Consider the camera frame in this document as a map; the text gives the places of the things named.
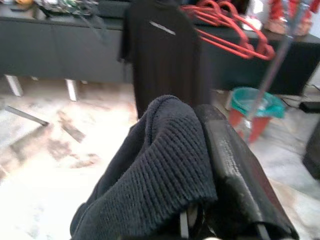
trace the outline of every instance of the tiled floor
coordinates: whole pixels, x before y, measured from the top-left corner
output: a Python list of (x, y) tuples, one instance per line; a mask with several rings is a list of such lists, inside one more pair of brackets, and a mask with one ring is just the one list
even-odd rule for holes
[[(133, 87), (79, 84), (80, 100), (71, 102), (63, 80), (20, 80), (21, 98), (0, 80), (0, 109), (50, 124), (0, 110), (0, 239), (68, 239), (76, 208), (137, 120)], [(251, 146), (302, 240), (320, 238), (320, 183), (301, 163), (318, 119), (292, 108)]]

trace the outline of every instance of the red basket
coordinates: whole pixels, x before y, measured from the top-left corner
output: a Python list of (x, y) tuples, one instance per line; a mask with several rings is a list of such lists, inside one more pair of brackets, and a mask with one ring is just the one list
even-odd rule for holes
[[(229, 113), (228, 121), (235, 128), (241, 122), (244, 115), (238, 110), (232, 108)], [(249, 137), (249, 142), (253, 143), (257, 140), (260, 134), (265, 130), (266, 126), (270, 122), (271, 117), (255, 117), (252, 121), (252, 133)], [(243, 137), (243, 133), (238, 131), (238, 134)]]

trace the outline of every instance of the black counter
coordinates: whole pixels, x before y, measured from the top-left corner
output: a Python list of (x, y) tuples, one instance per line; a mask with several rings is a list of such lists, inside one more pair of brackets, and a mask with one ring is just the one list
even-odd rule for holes
[[(89, 23), (100, 31), (94, 18)], [(123, 66), (117, 62), (122, 31), (121, 18), (104, 18), (107, 44), (98, 40), (92, 29), (79, 17), (46, 16), (33, 10), (12, 12), (0, 4), (0, 73), (16, 76), (67, 78), (93, 82), (123, 82)], [(198, 25), (220, 38), (237, 42), (239, 37), (229, 28)], [(254, 46), (255, 33), (245, 31)], [(276, 48), (282, 35), (264, 31)], [(230, 90), (238, 86), (257, 87), (270, 61), (243, 59), (203, 42), (208, 54), (210, 76), (215, 89)], [(271, 93), (298, 95), (320, 60), (320, 39), (298, 37), (276, 76)]]

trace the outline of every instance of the teal plastic bag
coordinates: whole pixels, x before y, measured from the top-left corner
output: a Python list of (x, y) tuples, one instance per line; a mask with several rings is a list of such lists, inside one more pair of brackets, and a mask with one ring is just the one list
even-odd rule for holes
[[(246, 116), (258, 93), (259, 90), (252, 87), (235, 88), (232, 93), (231, 107)], [(255, 116), (283, 118), (285, 106), (281, 99), (266, 92)]]

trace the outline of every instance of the black sweater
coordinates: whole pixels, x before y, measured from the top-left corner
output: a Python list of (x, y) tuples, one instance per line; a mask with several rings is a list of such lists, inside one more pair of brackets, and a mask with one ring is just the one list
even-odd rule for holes
[(72, 240), (147, 236), (192, 203), (217, 199), (201, 124), (173, 96), (154, 100), (70, 226)]

